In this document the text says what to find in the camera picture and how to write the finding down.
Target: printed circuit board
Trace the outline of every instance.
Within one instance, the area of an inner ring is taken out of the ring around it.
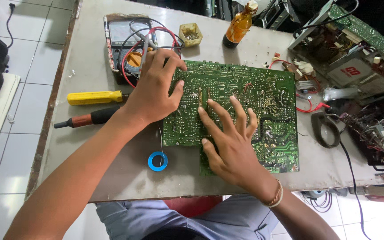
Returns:
[[[211,140],[202,124],[202,106],[222,129],[220,118],[207,107],[211,98],[235,121],[229,96],[236,96],[244,110],[252,108],[259,123],[252,145],[260,163],[271,172],[299,171],[296,96],[293,73],[212,62],[185,61],[187,71],[177,69],[172,87],[184,80],[184,95],[178,109],[164,119],[164,146],[199,146],[200,175],[214,175],[202,152],[201,139]]]

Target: person's lap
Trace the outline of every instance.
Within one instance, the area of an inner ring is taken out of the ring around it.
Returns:
[[[248,194],[231,196],[202,215],[186,218],[163,201],[98,203],[97,214],[111,239],[142,239],[163,228],[188,227],[213,239],[269,240],[277,218]]]

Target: workbench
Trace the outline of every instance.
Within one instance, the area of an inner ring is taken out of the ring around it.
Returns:
[[[109,67],[104,36],[103,16],[109,13],[146,14],[157,19],[174,33],[179,25],[197,23],[204,38],[199,46],[182,50],[182,59],[240,64],[263,68],[270,63],[275,52],[281,59],[291,59],[287,47],[293,37],[289,33],[251,27],[235,49],[222,45],[222,37],[229,22],[205,16],[143,5],[123,0],[83,0],[80,9],[74,10],[65,49],[53,85],[35,160],[32,167],[27,196],[36,189],[69,155],[100,128],[99,125],[80,128],[54,129],[53,124],[70,117],[87,114],[97,109],[114,106],[70,106],[69,93],[122,90],[129,93],[128,85],[118,85]],[[158,32],[159,45],[172,43],[172,38]],[[273,69],[282,70],[280,63]],[[313,104],[321,101],[312,98]],[[298,107],[307,109],[308,102],[297,99]],[[345,153],[339,145],[333,149],[320,146],[312,133],[311,114],[297,113],[299,141],[299,172],[274,174],[290,190],[316,190],[352,186],[352,175]],[[149,155],[161,149],[158,126],[152,123],[133,138],[109,167],[94,191],[90,202],[123,199],[167,199],[183,196],[207,196],[241,194],[245,191],[224,182],[217,176],[199,175],[199,149],[197,147],[164,147],[168,166],[161,172],[153,172],[147,166]],[[349,135],[342,134],[352,161],[358,186],[384,184],[384,172],[376,172],[366,164],[365,158],[352,143]]]

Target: hand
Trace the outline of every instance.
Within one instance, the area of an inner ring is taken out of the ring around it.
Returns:
[[[251,108],[248,109],[250,123],[247,127],[247,114],[241,103],[234,96],[230,97],[230,102],[237,115],[235,125],[230,114],[222,106],[211,99],[207,101],[208,106],[213,108],[220,117],[224,132],[217,127],[202,107],[198,108],[200,118],[220,153],[220,155],[217,154],[209,140],[202,139],[210,168],[228,183],[244,188],[263,202],[270,202],[275,197],[278,182],[259,163],[251,145],[251,138],[257,128],[257,116]]]
[[[160,48],[148,52],[140,80],[128,101],[119,110],[122,117],[130,117],[132,121],[147,126],[176,111],[184,85],[183,80],[179,81],[171,96],[168,95],[176,68],[187,70],[185,62],[174,51]]]

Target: solder wire spool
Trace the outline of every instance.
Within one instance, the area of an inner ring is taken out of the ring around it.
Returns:
[[[154,164],[152,163],[152,160],[156,156],[161,156],[163,158],[163,163],[159,167],[154,166]],[[164,170],[167,167],[167,164],[168,164],[168,158],[167,158],[167,155],[163,152],[153,152],[148,158],[148,166],[150,169],[152,169],[155,172]]]

